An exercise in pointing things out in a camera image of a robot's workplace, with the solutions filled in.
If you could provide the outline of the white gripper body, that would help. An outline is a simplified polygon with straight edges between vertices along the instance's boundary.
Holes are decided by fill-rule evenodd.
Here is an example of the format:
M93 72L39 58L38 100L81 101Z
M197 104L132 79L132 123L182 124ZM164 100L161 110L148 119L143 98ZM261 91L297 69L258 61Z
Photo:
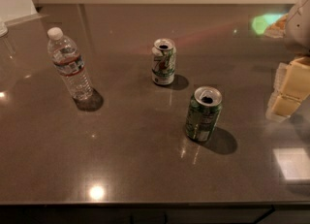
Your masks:
M310 55L310 0L298 0L285 24L285 46L297 55Z

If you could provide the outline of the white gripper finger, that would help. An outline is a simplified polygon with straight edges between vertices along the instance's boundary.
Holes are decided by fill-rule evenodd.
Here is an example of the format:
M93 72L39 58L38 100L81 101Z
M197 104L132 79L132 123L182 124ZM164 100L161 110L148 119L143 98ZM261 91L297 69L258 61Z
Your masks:
M268 120L282 122L287 119L286 116L274 113L272 110L272 107L274 106L277 97L280 95L280 87L285 78L286 72L287 72L287 64L280 63L275 74L275 79L273 83L273 92L270 95L270 98L267 103L267 109L265 112L265 117Z

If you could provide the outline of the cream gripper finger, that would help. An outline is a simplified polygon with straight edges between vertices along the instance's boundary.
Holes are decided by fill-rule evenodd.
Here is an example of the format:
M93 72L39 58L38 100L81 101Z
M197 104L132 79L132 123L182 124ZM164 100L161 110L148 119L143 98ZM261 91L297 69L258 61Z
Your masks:
M272 110L290 117L310 95L310 57L296 57L287 64L287 72Z

